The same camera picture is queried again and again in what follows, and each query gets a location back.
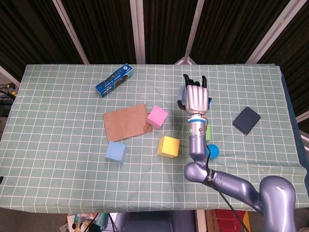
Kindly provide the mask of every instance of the table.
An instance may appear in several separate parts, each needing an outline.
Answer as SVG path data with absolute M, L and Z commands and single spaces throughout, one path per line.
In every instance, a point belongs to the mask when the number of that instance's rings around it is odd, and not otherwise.
M 135 74 L 101 98 L 95 85 L 119 67 L 26 67 L 0 143 L 0 207 L 44 213 L 228 208 L 217 192 L 183 176 L 192 161 L 188 115 L 176 103 L 183 73 L 208 78 L 211 143 L 220 148 L 210 168 L 245 178 L 257 190 L 265 176 L 280 175 L 295 186 L 296 207 L 309 207 L 277 66 L 132 65 Z M 109 162 L 102 114 L 141 103 L 169 116 L 161 129 L 122 141 L 124 164 Z M 248 136 L 232 126 L 245 106 L 261 116 Z M 156 154 L 163 135 L 181 140 L 177 158 Z

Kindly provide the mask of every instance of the robotic hand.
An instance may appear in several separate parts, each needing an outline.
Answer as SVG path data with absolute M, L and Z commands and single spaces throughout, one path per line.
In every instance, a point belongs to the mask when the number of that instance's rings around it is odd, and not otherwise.
M 186 164 L 183 174 L 191 182 L 201 183 L 233 197 L 264 215 L 265 232 L 296 232 L 295 189 L 286 179 L 267 176 L 257 192 L 253 185 L 240 177 L 208 168 L 206 160 L 206 128 L 208 120 L 208 90 L 206 77 L 202 86 L 184 74 L 185 86 L 177 104 L 189 118 L 189 154 L 194 162 Z

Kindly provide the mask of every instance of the cardboard box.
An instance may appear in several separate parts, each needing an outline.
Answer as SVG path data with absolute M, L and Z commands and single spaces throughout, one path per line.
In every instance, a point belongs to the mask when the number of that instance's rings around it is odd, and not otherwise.
M 106 80 L 102 81 L 96 86 L 97 92 L 105 97 L 113 89 L 117 88 L 121 83 L 129 79 L 133 75 L 133 69 L 130 65 L 125 64 L 121 68 L 117 69 Z

